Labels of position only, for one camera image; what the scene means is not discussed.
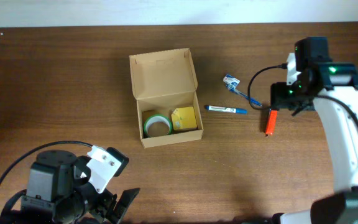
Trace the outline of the green tape roll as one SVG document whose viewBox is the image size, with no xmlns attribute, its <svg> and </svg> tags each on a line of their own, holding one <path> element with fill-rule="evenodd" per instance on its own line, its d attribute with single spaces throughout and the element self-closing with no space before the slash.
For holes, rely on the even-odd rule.
<svg viewBox="0 0 358 224">
<path fill-rule="evenodd" d="M 170 135 L 172 129 L 171 121 L 162 114 L 152 115 L 144 123 L 144 133 L 148 138 Z"/>
</svg>

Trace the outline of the blue ballpoint pen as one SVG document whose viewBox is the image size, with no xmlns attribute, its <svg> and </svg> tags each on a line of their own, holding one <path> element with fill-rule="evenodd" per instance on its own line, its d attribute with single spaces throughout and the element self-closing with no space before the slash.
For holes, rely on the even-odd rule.
<svg viewBox="0 0 358 224">
<path fill-rule="evenodd" d="M 246 100 L 250 100 L 250 102 L 254 105 L 257 105 L 257 106 L 261 106 L 262 104 L 260 102 L 258 102 L 257 100 L 253 99 L 253 98 L 249 98 L 245 93 L 235 89 L 233 86 L 231 85 L 226 85 L 227 89 L 232 92 L 232 93 L 235 93 L 237 95 L 240 95 L 241 97 L 245 98 Z"/>
</svg>

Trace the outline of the small white blue box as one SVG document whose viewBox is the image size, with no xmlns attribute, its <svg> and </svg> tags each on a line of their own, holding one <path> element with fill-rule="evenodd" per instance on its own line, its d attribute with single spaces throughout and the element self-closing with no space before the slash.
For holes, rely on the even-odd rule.
<svg viewBox="0 0 358 224">
<path fill-rule="evenodd" d="M 235 89 L 240 83 L 240 80 L 238 80 L 237 78 L 233 77 L 230 74 L 226 74 L 225 77 L 223 78 L 223 82 L 226 84 L 228 88 Z"/>
</svg>

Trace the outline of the white blue marker pen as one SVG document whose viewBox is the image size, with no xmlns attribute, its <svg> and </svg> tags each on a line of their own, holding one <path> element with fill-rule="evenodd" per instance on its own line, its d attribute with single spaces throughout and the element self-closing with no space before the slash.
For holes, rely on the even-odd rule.
<svg viewBox="0 0 358 224">
<path fill-rule="evenodd" d="M 222 106 L 213 106 L 213 105 L 205 105 L 204 106 L 208 111 L 217 111 L 223 113 L 235 113 L 235 114 L 247 114 L 247 110 L 240 108 L 230 108 L 230 107 L 222 107 Z"/>
</svg>

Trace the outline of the brown cardboard box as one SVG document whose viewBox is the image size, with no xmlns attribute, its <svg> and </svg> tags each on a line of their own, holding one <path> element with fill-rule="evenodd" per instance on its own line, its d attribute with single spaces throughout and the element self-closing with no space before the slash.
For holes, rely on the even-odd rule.
<svg viewBox="0 0 358 224">
<path fill-rule="evenodd" d="M 140 141 L 144 148 L 200 140 L 203 123 L 196 90 L 198 81 L 189 48 L 164 50 L 129 57 L 132 94 L 136 100 Z M 194 107 L 197 128 L 148 138 L 144 123 L 155 114 L 166 116 L 176 108 Z"/>
</svg>

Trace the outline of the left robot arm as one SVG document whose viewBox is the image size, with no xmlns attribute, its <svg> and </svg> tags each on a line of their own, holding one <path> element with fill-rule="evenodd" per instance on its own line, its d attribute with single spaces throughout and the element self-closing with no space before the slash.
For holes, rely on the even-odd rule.
<svg viewBox="0 0 358 224">
<path fill-rule="evenodd" d="M 41 152 L 30 168 L 27 188 L 13 195 L 0 223 L 120 223 L 140 190 L 120 197 L 107 190 L 128 158 L 110 147 L 87 156 L 61 150 Z"/>
</svg>

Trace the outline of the yellow spiral notepad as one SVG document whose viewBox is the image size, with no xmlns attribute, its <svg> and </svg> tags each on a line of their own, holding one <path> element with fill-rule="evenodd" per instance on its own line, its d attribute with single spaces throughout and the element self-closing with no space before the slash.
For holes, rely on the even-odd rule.
<svg viewBox="0 0 358 224">
<path fill-rule="evenodd" d="M 171 113 L 173 129 L 175 131 L 187 131 L 197 128 L 194 107 L 176 108 Z"/>
</svg>

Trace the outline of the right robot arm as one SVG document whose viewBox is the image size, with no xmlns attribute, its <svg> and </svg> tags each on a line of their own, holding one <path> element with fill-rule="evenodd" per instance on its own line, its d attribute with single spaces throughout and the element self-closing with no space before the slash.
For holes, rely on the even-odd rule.
<svg viewBox="0 0 358 224">
<path fill-rule="evenodd" d="M 287 59 L 287 80 L 270 89 L 272 110 L 313 110 L 323 124 L 334 193 L 307 210 L 274 215 L 275 223 L 358 223 L 358 70 L 333 62 L 325 37 L 307 37 Z"/>
</svg>

